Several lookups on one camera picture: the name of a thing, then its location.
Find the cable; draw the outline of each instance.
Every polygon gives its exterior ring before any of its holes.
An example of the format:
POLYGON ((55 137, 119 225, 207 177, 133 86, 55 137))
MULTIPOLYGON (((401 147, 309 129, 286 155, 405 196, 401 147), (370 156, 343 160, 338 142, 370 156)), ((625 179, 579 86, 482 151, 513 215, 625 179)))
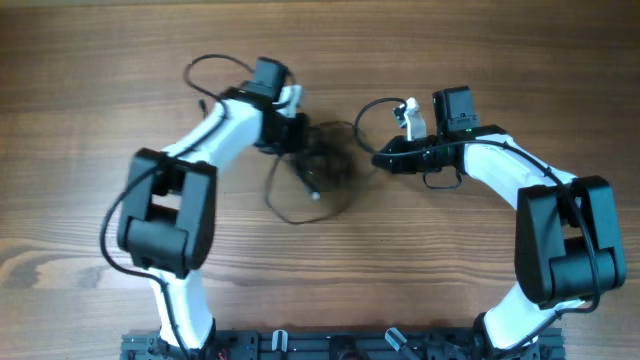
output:
MULTIPOLYGON (((286 160, 310 192, 331 191, 347 185, 350 191, 348 200, 335 211, 316 218, 301 221, 287 218, 271 202, 273 179, 278 165, 285 159, 285 155, 279 155, 269 170, 264 187, 264 203, 274 215, 290 225, 312 224, 332 219, 354 203, 363 186, 356 183, 354 179, 356 170, 353 155, 345 149, 353 140, 350 136, 352 128, 353 124, 346 121, 332 121, 311 126, 305 150, 287 155, 286 160), (345 131, 346 136, 343 136, 341 131, 345 131)), ((363 183, 367 184, 376 171, 377 169, 374 169, 365 176, 363 183)))
POLYGON ((593 283, 592 283, 593 297, 591 299, 591 303, 586 308, 567 308, 567 309, 556 310, 554 312, 553 316, 551 316, 546 322, 541 324, 538 328, 536 328, 534 331, 532 331, 529 335, 527 335, 520 342, 518 342, 517 344, 513 345, 510 349, 502 350, 502 351, 498 352, 498 354, 496 355, 498 358, 509 356, 509 355, 512 355, 512 354, 516 354, 516 353, 519 353, 520 351, 522 351, 527 343, 529 343, 531 340, 533 340, 536 336, 540 335, 540 333, 542 333, 542 331, 544 331, 547 327, 549 327, 554 321, 559 319, 562 315, 568 314, 568 313, 588 314, 588 313, 591 313, 595 309, 598 308, 598 305, 600 304, 600 295, 601 295, 600 277, 599 277, 599 271, 598 271, 598 263, 596 261, 595 250, 593 248, 593 243, 591 241, 591 234, 589 232, 589 229, 587 228, 586 221, 584 220, 584 217, 582 216, 582 212, 580 211, 578 205, 576 204, 575 199, 571 196, 571 193, 569 192, 569 190, 567 190, 567 188, 565 187, 565 184, 560 179, 558 179, 558 177, 552 172, 550 167, 542 165, 540 162, 538 162, 538 160, 533 158, 531 155, 527 154, 526 152, 522 151, 521 149, 518 149, 516 147, 513 147, 513 146, 507 144, 506 142, 505 143, 500 143, 500 142, 497 142, 497 141, 490 141, 490 140, 473 139, 473 140, 455 141, 455 142, 451 142, 451 143, 448 143, 448 144, 432 145, 432 146, 428 146, 428 147, 425 147, 425 148, 420 149, 420 150, 407 151, 407 152, 395 153, 395 154, 382 153, 382 152, 376 151, 376 150, 373 149, 373 147, 371 147, 369 144, 365 143, 360 138, 360 132, 359 132, 358 125, 360 123, 360 119, 362 118, 362 116, 364 115, 364 113, 367 110, 369 110, 371 107, 373 107, 373 106, 375 106, 377 104, 381 104, 381 103, 384 103, 384 102, 405 103, 405 101, 403 99, 400 99, 400 98, 383 98, 383 99, 374 100, 371 103, 367 104, 364 108, 362 108, 362 110, 360 111, 360 113, 358 113, 358 116, 356 117, 356 120, 354 122, 354 129, 353 129, 354 138, 356 139, 356 142, 358 143, 358 145, 364 151, 366 151, 367 153, 369 153, 371 155, 378 155, 378 156, 402 157, 402 156, 409 156, 409 155, 416 155, 416 154, 424 154, 426 151, 432 151, 432 150, 435 150, 435 149, 445 148, 445 147, 450 147, 450 146, 456 146, 456 145, 483 144, 483 145, 491 145, 491 146, 501 147, 504 150, 511 151, 511 152, 521 156, 522 158, 527 160, 529 163, 531 163, 533 166, 538 168, 538 170, 540 170, 545 177, 548 177, 554 183, 556 183, 558 191, 560 192, 560 195, 563 196, 567 200, 567 202, 569 203, 569 206, 571 207, 571 212, 573 212, 573 214, 575 215, 576 219, 578 220, 578 224, 580 226, 580 231, 582 232, 582 237, 584 238, 584 242, 585 242, 585 245, 586 245, 586 248, 587 248, 587 255, 589 257, 589 265, 590 265, 590 268, 591 268, 591 277, 592 277, 592 281, 593 281, 593 283))
POLYGON ((113 214, 115 213, 118 205, 124 201, 124 199, 131 193, 131 191, 138 186, 142 181, 144 181, 147 177, 151 176, 152 174, 154 174, 157 171, 161 171, 164 166, 166 166, 168 160, 170 159, 177 159, 180 158, 188 153, 190 153, 191 151, 193 151, 195 148, 198 147, 198 145, 200 145, 200 143, 202 143, 204 140, 206 140, 209 136, 211 136, 213 133, 215 133, 216 131, 218 131, 218 129, 220 129, 220 127, 222 127, 222 125, 224 125, 224 123, 226 122, 227 118, 228 118, 228 107, 225 104, 225 102, 222 100, 222 98, 212 92, 210 92, 209 90, 206 90, 196 84, 194 84, 189 75, 191 72, 191 69, 193 68, 193 66, 205 59, 213 59, 213 58, 220 58, 220 59, 227 59, 230 60, 236 64, 239 64, 240 66, 244 67, 245 69, 247 69, 249 72, 253 72, 253 69, 251 69, 248 65, 246 65, 245 63, 241 62, 238 59, 235 59, 231 56, 228 55, 221 55, 221 54, 211 54, 211 55, 204 55, 204 56, 200 56, 196 59, 194 59, 191 64, 188 64, 183 72, 183 78, 185 83, 190 86, 191 88, 213 98, 217 103, 219 103, 222 106, 222 115, 220 116, 220 120, 209 130, 207 131, 205 134, 203 134, 201 137, 199 137, 196 141, 194 141, 191 145, 189 145, 187 148, 183 149, 182 151, 178 152, 177 154, 171 156, 171 157, 166 157, 163 160, 160 160, 158 162, 158 164, 156 166, 154 166, 153 168, 145 171, 144 173, 140 174, 138 177, 136 177, 135 179, 133 179, 131 182, 129 182, 127 184, 127 186, 124 188, 124 190, 116 197, 116 199, 114 200, 113 204, 111 205, 111 207, 107 210, 107 213, 105 214, 104 219, 102 220, 102 224, 100 226, 100 234, 99 234, 99 242, 100 242, 100 252, 102 253, 102 257, 104 257, 104 259, 107 261, 107 263, 114 268, 115 270, 126 274, 126 275, 131 275, 131 276, 136 276, 136 277, 141 277, 141 278, 146 278, 149 280, 152 280, 154 282, 156 282, 159 286, 160 286, 160 290, 162 291, 162 295, 164 298, 164 303, 166 305, 166 310, 167 310, 167 316, 169 318, 169 324, 171 325, 171 331, 173 333, 173 336, 176 338, 176 342, 178 343, 178 347, 180 347, 180 351, 182 352, 183 356, 185 357, 185 359, 190 359, 190 355, 189 355, 189 351, 184 343, 184 340, 182 339, 182 337, 180 336, 180 333, 178 331, 178 326, 176 324, 176 320, 175 320, 175 315, 173 313, 173 307, 171 305, 171 297, 169 296, 169 292, 168 292, 168 283, 166 281, 164 281, 163 279, 153 275, 153 274, 149 274, 149 273, 145 273, 145 272, 141 272, 141 271, 135 271, 135 270, 130 270, 127 268, 122 267, 121 265, 119 265, 118 263, 115 262, 115 260, 111 257, 111 255, 109 254, 109 251, 107 250, 107 228, 109 226, 109 222, 111 221, 111 218, 113 217, 113 214))

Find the wooden table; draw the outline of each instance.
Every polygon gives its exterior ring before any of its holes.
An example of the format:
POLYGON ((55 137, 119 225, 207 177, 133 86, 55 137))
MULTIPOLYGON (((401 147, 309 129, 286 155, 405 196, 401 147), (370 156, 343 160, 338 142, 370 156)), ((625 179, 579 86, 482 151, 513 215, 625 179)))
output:
MULTIPOLYGON (((111 270, 98 226, 138 148, 201 120, 181 82, 211 52, 286 62, 315 121, 367 102, 467 84, 484 124, 554 166, 613 185, 628 264, 621 290, 559 323, 571 359, 640 347, 640 21, 632 2, 368 1, 39 8, 0 13, 0 358, 113 359, 120 336, 159 325, 145 281, 111 270)), ((194 78, 245 78, 224 62, 194 78)), ((399 134, 390 106, 363 127, 399 134)), ((281 223, 262 203, 271 159, 244 152, 219 184, 204 266, 219 329, 467 326, 512 286, 514 211, 484 185, 429 191, 379 174, 346 214, 281 223)), ((275 201, 310 216, 295 178, 275 201)), ((110 229, 110 246, 119 252, 110 229)))

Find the wood grain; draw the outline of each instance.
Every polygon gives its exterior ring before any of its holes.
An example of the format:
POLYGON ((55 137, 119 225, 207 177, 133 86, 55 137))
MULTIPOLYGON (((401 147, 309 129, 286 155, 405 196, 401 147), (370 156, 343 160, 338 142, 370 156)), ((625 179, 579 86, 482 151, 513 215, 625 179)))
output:
MULTIPOLYGON (((1 11, 0 358, 113 359, 121 334, 158 326, 148 285, 100 257, 98 226, 131 154, 200 121, 181 71, 210 52, 286 62, 314 121, 468 84, 483 123, 554 166, 607 178, 627 282, 561 325, 572 359, 637 358, 639 14, 632 2, 550 0, 1 11)), ((215 62, 194 74, 215 91, 244 76, 215 62)), ((399 133, 389 111, 363 119, 378 146, 399 133)), ((221 329, 464 326, 515 280, 514 212, 482 184, 437 192, 378 174, 348 213, 291 227, 262 203, 269 160, 246 151, 220 179, 204 272, 221 329)), ((286 172, 274 201, 319 211, 286 172)))

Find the black mounting base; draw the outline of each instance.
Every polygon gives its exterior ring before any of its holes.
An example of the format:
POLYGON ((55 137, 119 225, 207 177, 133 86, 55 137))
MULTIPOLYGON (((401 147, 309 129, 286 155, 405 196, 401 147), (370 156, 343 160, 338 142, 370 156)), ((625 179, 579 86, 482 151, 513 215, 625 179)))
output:
MULTIPOLYGON (((421 360, 468 360, 471 328, 405 332, 407 346, 421 360)), ((159 332, 122 337, 120 360, 182 359, 159 339, 159 332)), ((289 333, 286 352, 272 351, 272 333, 218 331, 215 350, 205 360, 407 360, 385 340, 384 332, 289 333)), ((566 354, 560 329, 547 329, 518 360, 563 360, 566 354)))

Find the robotic arm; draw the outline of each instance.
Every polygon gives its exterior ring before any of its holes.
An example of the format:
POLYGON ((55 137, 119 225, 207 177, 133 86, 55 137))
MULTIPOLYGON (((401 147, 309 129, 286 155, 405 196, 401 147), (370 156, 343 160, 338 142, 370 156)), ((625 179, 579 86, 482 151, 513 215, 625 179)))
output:
POLYGON ((372 163, 391 173, 422 172, 425 182, 428 173, 453 166, 516 209, 518 282, 507 296, 464 330, 463 342, 453 344, 447 335, 435 347, 432 333, 402 334, 396 328, 380 336, 216 331, 200 267, 213 243, 217 176, 250 146, 276 155, 305 148, 308 119, 296 112, 303 90, 284 86, 287 74, 277 61, 258 59, 254 79, 223 93, 223 103, 190 134, 163 152, 141 149, 134 156, 118 246, 134 266, 166 286, 152 281, 160 331, 123 337, 122 360, 287 360, 288 351, 297 351, 298 360, 369 360, 373 352, 375 360, 533 359, 538 354, 545 359, 536 341, 544 327, 623 284, 626 268, 608 183, 549 167, 499 127, 480 126, 468 88, 446 89, 434 94, 436 134, 427 136, 414 99, 401 100, 394 115, 407 135, 373 151, 372 163), (179 209, 153 202, 154 196, 169 193, 181 196, 179 209), (572 211, 569 198, 581 215, 572 211), (583 227, 586 239, 564 239, 567 224, 583 227))

